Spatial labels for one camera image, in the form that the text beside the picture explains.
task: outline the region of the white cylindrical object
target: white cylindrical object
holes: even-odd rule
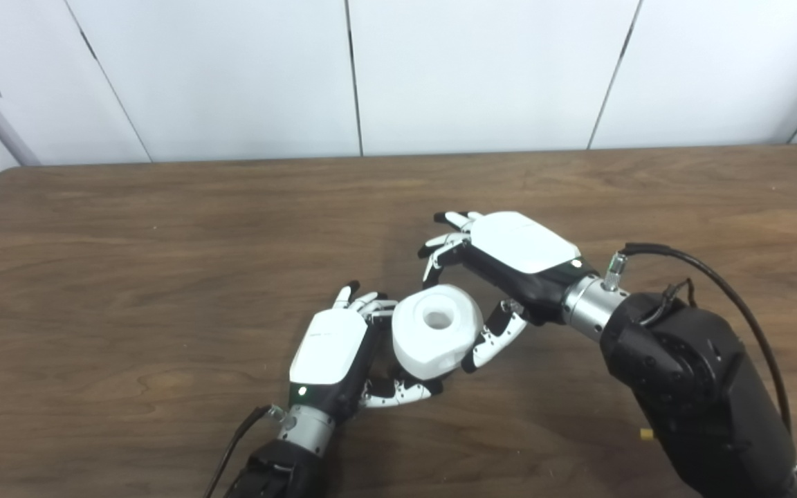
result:
[[[398,303],[392,313],[392,347],[409,374],[436,378],[459,366],[483,324],[468,293],[441,284]]]

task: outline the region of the wooden table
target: wooden table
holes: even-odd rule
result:
[[[238,422],[287,400],[313,313],[351,278],[417,291],[415,252],[452,209],[525,212],[598,267],[628,240],[705,259],[768,331],[797,440],[797,145],[22,167],[0,174],[0,497],[200,495]],[[662,290],[692,271],[628,273]],[[486,311],[500,297],[443,281]],[[643,426],[594,343],[529,329],[440,397],[345,425],[333,495],[695,496]],[[275,431],[254,428],[224,480]]]

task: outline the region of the hole in white object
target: hole in white object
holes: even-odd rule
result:
[[[431,328],[436,329],[437,331],[447,329],[451,326],[453,322],[453,314],[450,312],[440,311],[440,310],[432,310],[426,313],[423,316],[424,324],[429,325]]]

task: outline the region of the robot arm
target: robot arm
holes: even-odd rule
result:
[[[461,264],[510,297],[491,316],[516,323],[506,331],[555,322],[597,342],[679,476],[705,498],[797,498],[791,434],[727,321],[674,293],[630,295],[618,286],[627,255],[602,279],[576,246],[518,212],[435,219],[459,233],[424,244],[424,286]],[[467,363],[480,366],[512,340],[493,336],[483,332]]]
[[[396,302],[379,293],[353,300],[358,282],[348,283],[333,306],[313,316],[291,363],[288,410],[269,414],[281,422],[272,441],[252,453],[230,485],[227,498],[314,498],[323,496],[322,458],[334,430],[355,415],[368,384],[377,343]],[[237,431],[205,498],[211,496],[237,439],[266,412],[255,410]]]

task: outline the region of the black cable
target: black cable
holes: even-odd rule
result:
[[[227,450],[223,452],[221,463],[217,464],[217,469],[214,471],[211,482],[208,483],[208,489],[205,490],[205,494],[202,495],[202,498],[211,498],[211,495],[214,493],[214,489],[217,488],[217,482],[221,480],[221,475],[223,475],[223,471],[227,468],[227,463],[230,463],[230,457],[232,456],[232,452],[235,450],[235,445],[238,444],[238,441],[240,441],[248,429],[250,429],[250,426],[254,425],[257,420],[263,417],[263,415],[266,415],[271,407],[272,405],[256,407],[256,409],[254,409],[254,411],[251,412],[250,415],[240,423],[238,428],[235,429],[235,433],[230,439],[230,444],[227,444]]]
[[[737,309],[740,310],[741,314],[743,314],[743,318],[746,319],[746,323],[749,324],[749,328],[752,329],[752,334],[755,335],[755,340],[758,341],[758,346],[762,350],[765,362],[768,363],[768,370],[771,372],[771,378],[774,381],[774,388],[777,390],[777,404],[779,405],[780,416],[783,418],[783,423],[787,428],[787,431],[791,434],[789,398],[787,397],[787,392],[785,391],[783,376],[780,374],[780,368],[777,365],[777,358],[774,357],[771,344],[768,343],[768,338],[765,337],[762,326],[758,324],[755,315],[753,315],[752,310],[749,309],[749,306],[746,305],[746,302],[743,302],[743,297],[740,297],[740,294],[737,294],[737,291],[733,290],[733,287],[731,287],[731,285],[728,284],[727,281],[721,277],[721,275],[718,275],[714,269],[706,266],[703,261],[694,258],[692,255],[689,255],[686,252],[673,249],[670,246],[664,246],[661,245],[661,243],[626,243],[626,247],[623,247],[620,253],[626,256],[659,255],[680,259],[681,261],[686,262],[686,264],[693,266],[693,268],[699,269],[700,272],[709,277],[710,280],[715,282],[716,286],[724,291],[724,295],[726,295],[728,299],[730,299],[731,302],[737,306]]]

